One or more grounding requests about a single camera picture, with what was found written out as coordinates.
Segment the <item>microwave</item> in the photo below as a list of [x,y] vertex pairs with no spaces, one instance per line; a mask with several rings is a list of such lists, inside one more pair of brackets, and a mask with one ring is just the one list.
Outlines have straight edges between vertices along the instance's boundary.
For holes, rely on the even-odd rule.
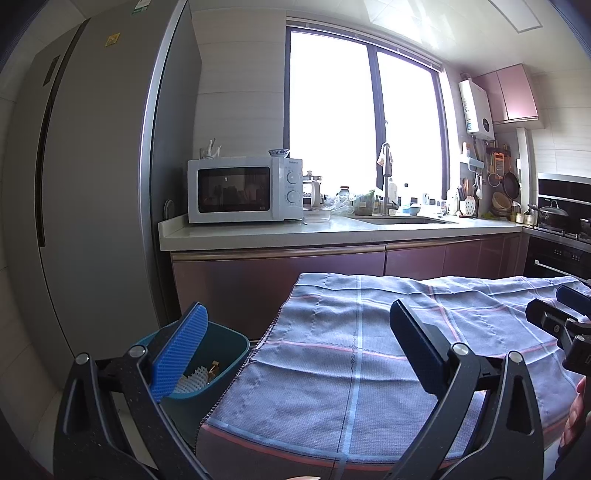
[[189,223],[301,219],[301,168],[297,158],[189,160]]

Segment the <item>oven handle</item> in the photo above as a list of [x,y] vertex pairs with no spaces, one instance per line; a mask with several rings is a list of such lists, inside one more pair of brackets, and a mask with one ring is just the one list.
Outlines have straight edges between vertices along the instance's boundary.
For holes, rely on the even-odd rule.
[[562,270],[559,270],[558,268],[549,267],[548,265],[544,265],[543,263],[540,263],[537,260],[535,260],[535,264],[538,267],[547,268],[548,270],[551,270],[551,271],[556,272],[556,273],[560,273],[561,275],[565,275],[566,277],[576,278],[579,282],[582,282],[582,283],[584,283],[586,285],[591,284],[591,278],[588,278],[587,280],[583,280],[582,278],[577,277],[576,275],[571,275],[570,273],[563,272]]

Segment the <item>human hand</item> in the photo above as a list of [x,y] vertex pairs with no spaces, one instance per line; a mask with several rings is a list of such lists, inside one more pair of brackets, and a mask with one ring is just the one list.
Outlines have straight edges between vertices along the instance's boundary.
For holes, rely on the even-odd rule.
[[[583,379],[577,385],[578,395],[577,398],[574,399],[574,402],[570,407],[569,419],[566,421],[566,425],[564,426],[564,433],[560,438],[560,448],[564,448],[566,445],[571,443],[576,436],[577,432],[575,432],[573,427],[584,412],[583,394],[585,392],[586,380],[587,377],[583,377]],[[587,425],[591,423],[591,414],[587,416],[586,422]]]

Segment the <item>microwave knob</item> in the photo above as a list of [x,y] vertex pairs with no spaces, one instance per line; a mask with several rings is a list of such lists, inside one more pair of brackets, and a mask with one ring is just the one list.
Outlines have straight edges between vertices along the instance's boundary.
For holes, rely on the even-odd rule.
[[300,199],[300,196],[297,194],[295,190],[290,190],[287,192],[287,201],[289,203],[295,203]]

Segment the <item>yellow sticker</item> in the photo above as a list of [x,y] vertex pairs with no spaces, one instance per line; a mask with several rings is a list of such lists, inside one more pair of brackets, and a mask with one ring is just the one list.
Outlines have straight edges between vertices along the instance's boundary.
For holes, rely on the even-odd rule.
[[107,43],[105,43],[105,47],[116,44],[117,40],[119,40],[119,35],[121,35],[121,33],[116,33],[115,35],[111,35],[109,38],[107,38]]

